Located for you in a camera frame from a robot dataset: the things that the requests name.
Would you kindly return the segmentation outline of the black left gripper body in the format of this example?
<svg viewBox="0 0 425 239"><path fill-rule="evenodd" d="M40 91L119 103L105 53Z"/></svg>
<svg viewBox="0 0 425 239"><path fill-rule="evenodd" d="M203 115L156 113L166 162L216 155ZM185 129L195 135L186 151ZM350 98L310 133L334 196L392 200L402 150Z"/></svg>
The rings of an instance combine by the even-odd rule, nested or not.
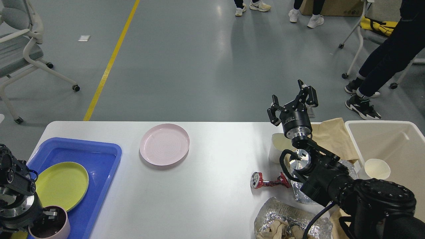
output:
<svg viewBox="0 0 425 239"><path fill-rule="evenodd" d="M1 232L27 231L44 218L43 206L38 196L28 196L17 205L1 205Z"/></svg>

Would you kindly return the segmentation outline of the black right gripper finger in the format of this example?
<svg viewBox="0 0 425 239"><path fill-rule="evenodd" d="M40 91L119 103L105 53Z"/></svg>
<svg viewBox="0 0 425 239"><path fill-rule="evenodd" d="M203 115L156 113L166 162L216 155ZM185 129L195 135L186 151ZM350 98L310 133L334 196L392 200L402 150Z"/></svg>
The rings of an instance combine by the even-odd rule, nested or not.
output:
<svg viewBox="0 0 425 239"><path fill-rule="evenodd" d="M286 112L286 107L282 107L279 105L278 97L274 94L272 94L272 103L270 107L267 109L267 114L269 117L270 122L274 126L279 126L281 124L282 120L276 116L276 112Z"/></svg>
<svg viewBox="0 0 425 239"><path fill-rule="evenodd" d="M307 110L319 106L317 92L312 86L307 86L302 80L297 80L299 94L289 103L290 110Z"/></svg>

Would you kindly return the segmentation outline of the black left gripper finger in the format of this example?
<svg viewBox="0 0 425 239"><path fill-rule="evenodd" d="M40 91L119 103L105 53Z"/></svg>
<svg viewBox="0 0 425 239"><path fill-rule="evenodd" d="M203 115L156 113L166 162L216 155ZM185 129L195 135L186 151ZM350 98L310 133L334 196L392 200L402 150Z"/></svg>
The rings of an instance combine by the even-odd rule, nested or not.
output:
<svg viewBox="0 0 425 239"><path fill-rule="evenodd" d="M42 223L52 223L59 218L58 210L43 210Z"/></svg>

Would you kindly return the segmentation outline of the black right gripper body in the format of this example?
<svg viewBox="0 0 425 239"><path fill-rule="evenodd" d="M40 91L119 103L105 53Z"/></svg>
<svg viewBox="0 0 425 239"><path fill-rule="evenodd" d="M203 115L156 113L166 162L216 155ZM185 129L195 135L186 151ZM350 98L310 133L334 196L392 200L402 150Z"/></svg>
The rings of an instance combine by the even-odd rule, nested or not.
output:
<svg viewBox="0 0 425 239"><path fill-rule="evenodd" d="M307 109L284 110L280 113L280 120L283 124L284 135L288 139L312 134L312 126Z"/></svg>

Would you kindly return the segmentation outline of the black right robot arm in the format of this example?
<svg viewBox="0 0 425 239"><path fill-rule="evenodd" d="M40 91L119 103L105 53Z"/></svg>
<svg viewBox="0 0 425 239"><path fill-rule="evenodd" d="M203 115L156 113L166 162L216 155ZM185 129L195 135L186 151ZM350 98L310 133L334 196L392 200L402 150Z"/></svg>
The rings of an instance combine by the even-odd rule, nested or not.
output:
<svg viewBox="0 0 425 239"><path fill-rule="evenodd" d="M313 140L307 107L318 106L317 93L302 80L298 84L296 98L283 106L272 95L267 114L273 125L282 125L285 137L298 150L282 151L283 173L302 183L300 190L324 207L306 232L323 213L338 205L347 214L339 223L351 239L423 239L424 222L414 216L416 198L410 189L382 179L353 179L339 156Z"/></svg>

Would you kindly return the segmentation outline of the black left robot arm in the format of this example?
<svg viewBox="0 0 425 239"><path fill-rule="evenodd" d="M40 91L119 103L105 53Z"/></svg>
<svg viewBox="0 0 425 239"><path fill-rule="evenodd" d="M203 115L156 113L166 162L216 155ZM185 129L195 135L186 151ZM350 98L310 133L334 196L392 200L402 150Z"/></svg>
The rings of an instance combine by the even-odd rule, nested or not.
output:
<svg viewBox="0 0 425 239"><path fill-rule="evenodd" d="M46 209L36 193L38 172L29 169L6 147L0 146L1 232L16 233L56 221L56 209Z"/></svg>

